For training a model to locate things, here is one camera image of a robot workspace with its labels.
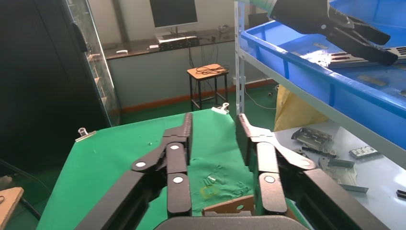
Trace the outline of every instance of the glass door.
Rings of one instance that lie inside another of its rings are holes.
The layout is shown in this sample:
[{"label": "glass door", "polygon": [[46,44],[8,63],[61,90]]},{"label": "glass door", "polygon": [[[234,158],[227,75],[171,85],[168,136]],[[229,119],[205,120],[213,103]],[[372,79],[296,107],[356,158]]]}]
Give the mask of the glass door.
[{"label": "glass door", "polygon": [[120,106],[114,90],[114,84],[107,67],[96,25],[87,0],[66,0],[74,23],[79,27],[86,42],[85,55],[93,74],[100,100],[112,126],[120,123]]}]

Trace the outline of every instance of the yellow bag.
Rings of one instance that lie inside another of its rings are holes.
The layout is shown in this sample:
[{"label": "yellow bag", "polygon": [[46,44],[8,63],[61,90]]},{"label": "yellow bag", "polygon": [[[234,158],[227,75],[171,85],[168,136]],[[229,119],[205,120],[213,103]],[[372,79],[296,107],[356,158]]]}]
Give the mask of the yellow bag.
[{"label": "yellow bag", "polygon": [[279,85],[274,131],[326,122],[328,117]]}]

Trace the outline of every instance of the stool leg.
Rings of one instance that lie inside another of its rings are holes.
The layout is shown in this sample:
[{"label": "stool leg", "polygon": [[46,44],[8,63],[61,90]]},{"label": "stool leg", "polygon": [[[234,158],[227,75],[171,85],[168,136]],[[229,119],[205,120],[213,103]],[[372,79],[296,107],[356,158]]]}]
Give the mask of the stool leg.
[{"label": "stool leg", "polygon": [[224,87],[226,88],[226,102],[228,102],[227,74],[224,76]]},{"label": "stool leg", "polygon": [[193,109],[194,109],[194,106],[193,106],[193,85],[192,85],[192,76],[189,74],[189,87],[190,87],[190,91],[191,91],[191,107],[192,107],[192,112],[193,112]]},{"label": "stool leg", "polygon": [[197,88],[199,88],[199,106],[200,106],[200,110],[203,109],[202,107],[202,91],[200,89],[200,81],[197,81]]},{"label": "stool leg", "polygon": [[214,78],[214,99],[215,99],[216,105],[218,105],[218,103],[217,103],[217,77]]}]

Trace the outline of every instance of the shelf post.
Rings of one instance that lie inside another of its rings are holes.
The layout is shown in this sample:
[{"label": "shelf post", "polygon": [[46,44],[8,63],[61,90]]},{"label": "shelf post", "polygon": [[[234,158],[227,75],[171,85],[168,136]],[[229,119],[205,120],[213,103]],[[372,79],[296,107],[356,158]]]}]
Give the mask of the shelf post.
[{"label": "shelf post", "polygon": [[240,35],[244,31],[245,4],[234,2],[234,30],[236,41],[236,102],[237,114],[244,112],[245,74],[244,60],[240,55]]}]

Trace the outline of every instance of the countertop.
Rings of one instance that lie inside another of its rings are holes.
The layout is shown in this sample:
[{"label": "countertop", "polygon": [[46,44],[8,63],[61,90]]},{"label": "countertop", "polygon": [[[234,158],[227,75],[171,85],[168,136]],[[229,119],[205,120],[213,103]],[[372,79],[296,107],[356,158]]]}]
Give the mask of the countertop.
[{"label": "countertop", "polygon": [[[226,33],[220,33],[217,29],[196,31],[196,36],[200,39],[200,46],[212,45],[215,43],[234,41],[234,28],[230,27]],[[115,48],[104,49],[106,60],[126,58],[137,55],[151,54],[159,52],[159,48],[149,48],[151,45],[157,45],[156,38],[132,41],[128,43],[117,44]],[[128,53],[117,54],[119,50],[128,50]]]},{"label": "countertop", "polygon": [[[384,155],[371,156],[355,160],[349,151],[368,146],[365,142],[340,127],[333,121],[310,125],[310,127],[333,136],[332,149],[336,150],[340,160],[354,161],[357,172],[357,185],[368,187],[367,193],[348,191],[358,202],[366,207],[380,221],[392,230],[406,229],[404,221],[406,199],[398,198],[398,189],[406,190],[406,170],[395,164]],[[302,146],[292,140],[292,134],[299,128],[275,132],[279,143],[288,149],[295,150]],[[318,165],[319,155],[306,152],[306,155]]]}]

